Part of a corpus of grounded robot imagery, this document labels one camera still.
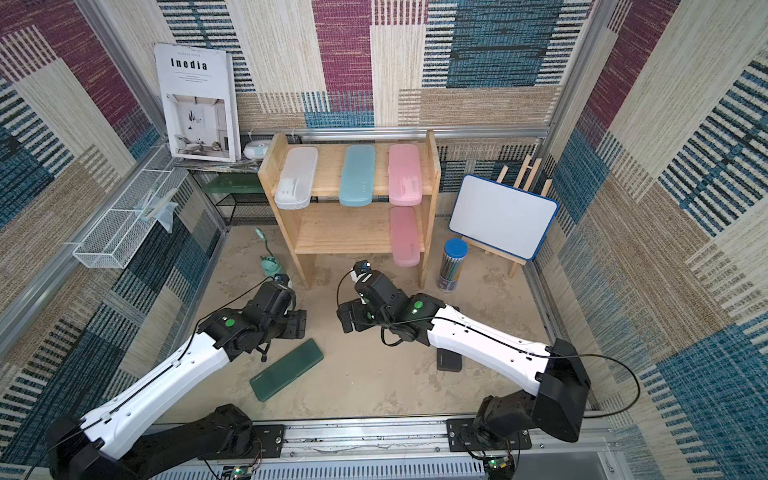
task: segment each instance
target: patterned wall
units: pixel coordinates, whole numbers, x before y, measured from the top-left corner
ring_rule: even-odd
[[[536,263],[579,350],[641,378],[610,418],[635,478],[768,472],[767,41],[762,1],[621,0],[548,158]]]
[[[71,0],[0,18],[2,311],[159,136]]]
[[[240,129],[546,124],[591,0],[99,0],[152,44],[232,52]]]
[[[0,311],[159,139],[72,0],[0,1]],[[220,232],[186,180],[125,270],[79,266],[0,362],[0,478],[168,354]]]
[[[0,478],[45,453],[57,417],[99,406],[170,353],[220,237],[193,181],[174,197],[171,234],[156,224],[125,270],[79,266],[2,360]]]

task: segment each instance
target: mounting plate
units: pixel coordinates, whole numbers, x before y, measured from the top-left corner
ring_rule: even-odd
[[[466,452],[467,450],[471,450],[472,452],[481,452],[483,450],[506,450],[507,444],[506,442],[498,442],[496,445],[493,446],[492,449],[485,449],[482,445],[480,445],[480,442],[478,442],[477,437],[472,432],[472,420],[473,419],[448,419],[445,420],[445,427],[448,429],[448,444],[451,449],[451,452]],[[531,437],[528,435],[528,431],[524,430],[522,432],[519,432],[517,436],[519,438],[520,445],[518,445],[518,439],[510,439],[509,440],[509,446],[510,450],[530,450],[531,445]]]
[[[261,440],[261,458],[280,458],[280,453],[283,451],[285,430],[285,425],[254,425],[251,427],[253,440]],[[253,450],[247,456],[256,457],[256,452],[256,450]],[[206,460],[229,460],[232,458],[243,458],[243,456],[233,456],[229,452],[222,452],[219,454],[202,455],[200,458],[205,458]]]

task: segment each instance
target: book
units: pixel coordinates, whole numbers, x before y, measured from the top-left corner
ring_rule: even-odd
[[[157,43],[154,58],[171,155],[239,161],[232,55],[211,48]]]

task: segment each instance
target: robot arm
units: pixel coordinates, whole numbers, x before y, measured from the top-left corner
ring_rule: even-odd
[[[529,342],[470,319],[435,297],[408,297],[365,260],[355,264],[353,281],[359,298],[336,312],[345,333],[381,326],[402,341],[459,353],[520,385],[519,392],[483,400],[473,424],[481,443],[537,427],[556,439],[578,440],[591,382],[570,343]]]
[[[184,394],[241,353],[266,361],[272,339],[302,339],[306,311],[293,310],[287,275],[261,286],[242,311],[224,308],[203,321],[178,351],[135,384],[79,419],[48,429],[51,475],[58,478],[150,478],[200,455],[249,455],[251,420],[237,407],[153,435],[144,431]]]

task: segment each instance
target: wooden easel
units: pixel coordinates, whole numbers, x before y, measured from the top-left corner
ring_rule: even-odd
[[[536,177],[536,172],[538,172],[538,168],[541,166],[541,158],[537,158],[536,161],[531,166],[531,155],[525,156],[525,161],[523,161],[522,167],[520,167],[520,172],[518,173],[517,178],[515,178],[515,188],[520,188],[521,190],[529,191],[528,189],[531,188],[531,185],[533,184],[533,179]],[[502,168],[502,172],[498,175],[498,178],[496,179],[496,183],[500,184],[504,177],[507,175],[507,170],[509,170],[509,167],[506,165],[504,168]],[[520,187],[520,184],[522,184],[523,179],[525,178],[525,184],[523,187]],[[548,178],[544,182],[544,188],[541,189],[540,195],[542,197],[546,197],[549,193],[549,187],[552,185],[552,179]],[[482,248],[485,250],[486,253],[495,253],[496,255],[499,255],[500,257],[504,257],[506,259],[509,259],[512,261],[512,266],[509,269],[509,276],[512,278],[515,276],[515,273],[518,271],[518,268],[521,265],[525,265],[526,261],[522,258],[517,258],[514,255],[510,255],[509,253],[502,252],[501,250],[497,250],[494,247],[489,247],[488,245],[484,245],[483,243],[477,242],[471,238],[462,237],[462,240],[464,240],[466,243],[469,243],[470,245],[474,245],[477,248]]]

